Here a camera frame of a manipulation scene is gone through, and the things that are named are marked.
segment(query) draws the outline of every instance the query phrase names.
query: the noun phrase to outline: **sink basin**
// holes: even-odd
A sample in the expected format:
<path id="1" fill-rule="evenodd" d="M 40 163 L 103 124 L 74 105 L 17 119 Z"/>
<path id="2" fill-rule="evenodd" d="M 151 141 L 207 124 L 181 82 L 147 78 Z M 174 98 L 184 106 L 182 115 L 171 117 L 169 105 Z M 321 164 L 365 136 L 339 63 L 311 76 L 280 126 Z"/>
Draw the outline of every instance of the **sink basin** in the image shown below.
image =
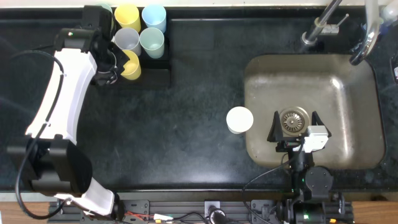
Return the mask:
<path id="1" fill-rule="evenodd" d="M 286 136 L 298 136 L 316 111 L 332 134 L 314 152 L 317 166 L 370 169 L 385 153 L 376 82 L 370 65 L 349 63 L 350 55 L 264 55 L 244 75 L 245 107 L 254 116 L 246 147 L 261 166 L 280 164 L 276 143 L 267 142 L 275 111 Z"/>

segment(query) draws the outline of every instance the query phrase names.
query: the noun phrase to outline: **chrome faucet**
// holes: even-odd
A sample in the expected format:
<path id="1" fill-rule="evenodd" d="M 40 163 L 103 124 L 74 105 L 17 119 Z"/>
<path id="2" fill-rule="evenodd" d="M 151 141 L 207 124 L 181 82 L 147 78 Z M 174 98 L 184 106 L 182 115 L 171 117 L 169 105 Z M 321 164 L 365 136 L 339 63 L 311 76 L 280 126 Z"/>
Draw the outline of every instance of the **chrome faucet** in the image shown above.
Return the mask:
<path id="1" fill-rule="evenodd" d="M 315 19 L 314 26 L 302 35 L 302 41 L 305 45 L 315 45 L 317 37 L 321 34 L 323 28 L 326 27 L 326 22 L 337 9 L 342 0 L 332 0 L 326 7 L 322 15 Z M 366 35 L 363 42 L 358 47 L 357 51 L 349 59 L 352 65 L 358 65 L 366 56 L 372 51 L 379 35 L 380 18 L 379 5 L 376 0 L 365 0 L 366 8 Z"/>

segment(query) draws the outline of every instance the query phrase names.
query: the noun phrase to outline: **countertop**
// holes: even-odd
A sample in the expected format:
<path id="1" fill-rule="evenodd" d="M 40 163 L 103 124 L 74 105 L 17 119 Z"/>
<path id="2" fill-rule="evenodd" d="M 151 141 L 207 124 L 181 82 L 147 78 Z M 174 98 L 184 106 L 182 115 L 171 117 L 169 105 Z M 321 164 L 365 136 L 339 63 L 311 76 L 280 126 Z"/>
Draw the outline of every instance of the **countertop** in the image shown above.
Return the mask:
<path id="1" fill-rule="evenodd" d="M 302 47 L 300 36 L 322 10 L 168 9 L 171 87 L 90 86 L 86 93 L 77 146 L 91 159 L 94 178 L 120 191 L 238 190 L 269 170 L 252 161 L 244 135 L 230 133 L 225 117 L 232 107 L 244 105 L 243 75 L 250 59 L 264 54 L 351 54 L 362 38 L 363 7 L 339 8 L 332 22 L 347 12 L 351 15 L 339 35 L 322 37 L 310 49 Z M 0 14 L 0 190 L 8 191 L 16 169 L 6 154 L 7 143 L 23 136 L 33 120 L 52 62 L 7 59 L 21 50 L 52 44 L 61 28 L 79 24 L 81 9 L 4 9 Z M 331 170 L 333 190 L 398 189 L 398 87 L 390 66 L 398 51 L 397 38 L 395 27 L 368 57 L 377 80 L 385 158 L 374 169 Z M 289 182 L 278 170 L 252 188 L 289 191 Z"/>

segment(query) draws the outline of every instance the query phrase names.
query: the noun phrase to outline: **wooden floor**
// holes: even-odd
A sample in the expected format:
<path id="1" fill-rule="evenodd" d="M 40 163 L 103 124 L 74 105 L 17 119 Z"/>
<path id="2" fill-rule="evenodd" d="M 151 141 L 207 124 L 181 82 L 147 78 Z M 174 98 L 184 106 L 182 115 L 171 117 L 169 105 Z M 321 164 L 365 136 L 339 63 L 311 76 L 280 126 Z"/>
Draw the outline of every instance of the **wooden floor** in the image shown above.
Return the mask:
<path id="1" fill-rule="evenodd" d="M 45 215 L 49 204 L 26 203 L 29 210 Z M 354 202 L 355 224 L 398 223 L 398 202 Z M 16 202 L 0 202 L 2 224 L 44 224 L 46 220 L 34 220 L 21 212 Z"/>

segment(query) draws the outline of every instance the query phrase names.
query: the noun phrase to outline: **sink drain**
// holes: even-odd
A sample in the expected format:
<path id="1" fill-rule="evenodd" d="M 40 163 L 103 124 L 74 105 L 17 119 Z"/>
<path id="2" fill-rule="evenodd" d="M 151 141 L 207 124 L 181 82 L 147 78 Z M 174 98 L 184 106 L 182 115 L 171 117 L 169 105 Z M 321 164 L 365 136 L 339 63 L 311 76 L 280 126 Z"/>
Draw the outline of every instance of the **sink drain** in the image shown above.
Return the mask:
<path id="1" fill-rule="evenodd" d="M 286 130 L 295 133 L 303 129 L 304 118 L 298 112 L 290 111 L 283 115 L 282 123 Z"/>
<path id="2" fill-rule="evenodd" d="M 304 109 L 296 106 L 283 110 L 280 114 L 280 121 L 285 133 L 296 136 L 309 125 L 310 119 Z"/>

